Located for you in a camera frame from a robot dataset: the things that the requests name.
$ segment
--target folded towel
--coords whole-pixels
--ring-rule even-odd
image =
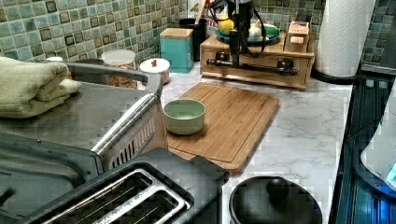
[[[64,63],[24,63],[0,57],[0,117],[23,119],[60,105],[80,83]]]

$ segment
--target green bowl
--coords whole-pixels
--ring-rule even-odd
[[[204,127],[205,105],[196,100],[175,100],[163,108],[165,127],[172,133],[192,134]]]

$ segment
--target black appliance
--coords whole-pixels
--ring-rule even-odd
[[[155,148],[67,192],[17,223],[221,223],[229,173]]]

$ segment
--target toaster oven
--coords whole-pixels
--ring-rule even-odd
[[[19,219],[156,147],[166,148],[161,75],[85,63],[73,74],[128,77],[131,90],[81,82],[80,92],[30,119],[0,119],[0,223]]]

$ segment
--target cutting board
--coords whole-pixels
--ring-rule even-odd
[[[205,125],[191,135],[167,132],[169,150],[186,160],[204,157],[231,175],[243,169],[279,105],[274,96],[213,83],[199,83],[180,98],[205,105]]]

